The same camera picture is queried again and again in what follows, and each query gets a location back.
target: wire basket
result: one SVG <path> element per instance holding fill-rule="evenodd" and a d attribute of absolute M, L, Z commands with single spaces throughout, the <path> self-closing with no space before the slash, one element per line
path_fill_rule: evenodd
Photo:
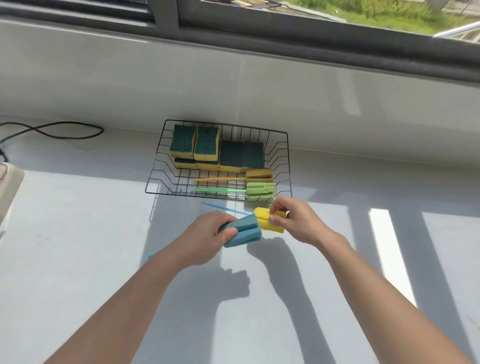
<path fill-rule="evenodd" d="M 287 133 L 241 125 L 180 120 L 166 120 L 163 125 L 162 135 L 160 136 L 160 141 L 158 142 L 155 154 L 155 160 L 145 187 L 146 193 L 245 201 L 245 194 L 238 192 L 206 193 L 194 191 L 196 187 L 228 187 L 231 189 L 245 189 L 245 181 L 242 180 L 195 181 L 195 178 L 245 177 L 245 174 L 176 168 L 173 164 L 173 159 L 169 154 L 173 136 L 173 127 L 175 124 L 215 126 L 220 131 L 221 140 L 263 143 L 265 168 L 271 168 L 274 171 L 274 182 L 276 183 L 275 196 L 286 195 L 292 197 Z"/>

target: hand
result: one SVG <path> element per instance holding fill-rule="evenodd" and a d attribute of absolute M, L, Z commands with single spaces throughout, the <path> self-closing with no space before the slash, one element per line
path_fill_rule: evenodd
<path fill-rule="evenodd" d="M 276 211 L 288 211 L 287 218 L 271 216 L 268 221 L 285 228 L 302 243 L 322 248 L 331 239 L 343 238 L 342 235 L 325 225 L 306 202 L 280 196 L 270 206 L 271 214 Z"/>
<path fill-rule="evenodd" d="M 236 219 L 218 210 L 201 215 L 167 248 L 172 249 L 182 267 L 205 264 L 220 251 L 225 243 L 238 234 L 236 228 L 218 232 L 220 226 Z"/>

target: window glass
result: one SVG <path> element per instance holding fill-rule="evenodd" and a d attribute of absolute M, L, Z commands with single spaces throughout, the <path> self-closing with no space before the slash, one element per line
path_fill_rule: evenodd
<path fill-rule="evenodd" d="M 480 0 L 209 0 L 480 43 Z"/>

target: white plastic object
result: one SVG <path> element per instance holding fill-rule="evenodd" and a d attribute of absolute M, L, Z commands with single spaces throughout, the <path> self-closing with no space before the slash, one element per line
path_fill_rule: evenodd
<path fill-rule="evenodd" d="M 7 215 L 23 179 L 23 170 L 10 163 L 0 163 L 0 224 Z"/>

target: power cord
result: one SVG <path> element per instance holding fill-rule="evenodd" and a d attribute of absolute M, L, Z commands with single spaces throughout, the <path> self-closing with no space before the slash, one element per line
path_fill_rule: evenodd
<path fill-rule="evenodd" d="M 97 132 L 96 134 L 88 135 L 88 136 L 57 136 L 57 135 L 48 134 L 48 133 L 40 130 L 40 129 L 46 128 L 48 126 L 64 125 L 64 124 L 89 126 L 91 128 L 98 129 L 99 132 Z M 100 134 L 102 134 L 105 131 L 105 129 L 102 128 L 101 126 L 93 125 L 93 124 L 87 124 L 87 123 L 78 122 L 78 121 L 57 121 L 57 122 L 51 122 L 49 124 L 44 124 L 44 125 L 39 125 L 39 126 L 30 126 L 30 125 L 27 125 L 27 124 L 22 124 L 21 122 L 13 122 L 13 121 L 0 123 L 0 127 L 4 126 L 4 125 L 19 125 L 19 126 L 23 126 L 23 127 L 27 128 L 27 129 L 22 130 L 21 132 L 12 134 L 10 136 L 7 136 L 6 138 L 1 139 L 0 144 L 3 143 L 3 142 L 6 142 L 9 139 L 12 139 L 16 136 L 22 135 L 22 134 L 27 133 L 27 132 L 32 131 L 32 130 L 35 131 L 35 132 L 38 132 L 40 134 L 43 134 L 45 136 L 48 136 L 50 138 L 54 138 L 54 139 L 75 139 L 75 140 L 95 138 L 96 136 L 99 136 Z M 8 157 L 6 156 L 5 152 L 1 148 L 0 148 L 0 156 L 3 157 L 3 160 L 5 162 L 8 162 Z"/>

